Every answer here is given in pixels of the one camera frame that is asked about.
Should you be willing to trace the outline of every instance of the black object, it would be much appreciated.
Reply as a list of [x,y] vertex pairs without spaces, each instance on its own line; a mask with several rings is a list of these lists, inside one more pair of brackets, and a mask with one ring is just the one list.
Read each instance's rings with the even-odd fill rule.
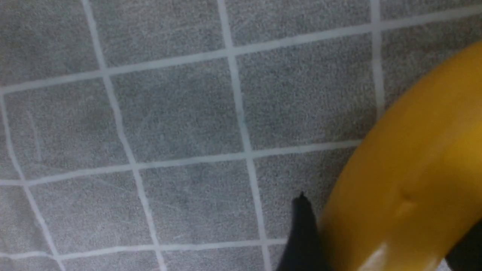
[[453,271],[482,271],[482,220],[445,257]]
[[303,192],[292,207],[291,232],[276,271],[332,271],[323,257],[311,203]]

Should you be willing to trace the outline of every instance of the gray speckled tile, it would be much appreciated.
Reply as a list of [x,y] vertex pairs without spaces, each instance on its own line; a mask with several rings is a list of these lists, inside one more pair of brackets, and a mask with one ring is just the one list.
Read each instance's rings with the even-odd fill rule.
[[481,0],[380,0],[383,19],[398,19],[482,4]]
[[254,149],[363,138],[375,122],[370,35],[238,58]]
[[5,128],[3,123],[0,123],[0,179],[4,180],[19,180],[19,176],[13,167],[12,160],[7,150],[7,143],[5,137]]
[[166,251],[169,271],[263,271],[261,247],[229,247],[201,251]]
[[216,0],[92,0],[109,66],[221,49]]
[[5,103],[27,179],[127,163],[101,80],[7,94]]
[[283,256],[284,245],[283,244],[271,245],[268,247],[268,250],[269,250],[269,256],[271,257],[271,267],[273,270],[276,270],[276,268],[280,264],[281,257]]
[[81,1],[3,1],[0,85],[98,69]]
[[156,271],[153,251],[117,252],[63,261],[66,271]]
[[30,188],[60,254],[152,244],[132,172]]
[[20,186],[0,187],[0,252],[24,253],[50,249]]
[[369,0],[226,0],[235,45],[370,22]]
[[0,270],[2,271],[60,271],[55,260],[47,257],[30,257],[12,260],[0,258]]
[[258,239],[246,162],[141,171],[161,244]]
[[482,39],[482,15],[383,32],[387,108],[423,75]]
[[138,162],[242,151],[225,59],[113,78]]
[[353,148],[287,154],[254,161],[268,238],[286,238],[291,226],[291,201],[301,191],[318,215],[350,158]]

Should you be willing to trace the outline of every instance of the gray tile floor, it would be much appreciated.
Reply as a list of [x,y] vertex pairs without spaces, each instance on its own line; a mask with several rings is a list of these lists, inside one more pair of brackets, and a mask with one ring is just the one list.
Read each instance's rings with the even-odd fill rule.
[[271,271],[291,198],[482,39],[482,0],[0,5],[9,271]]

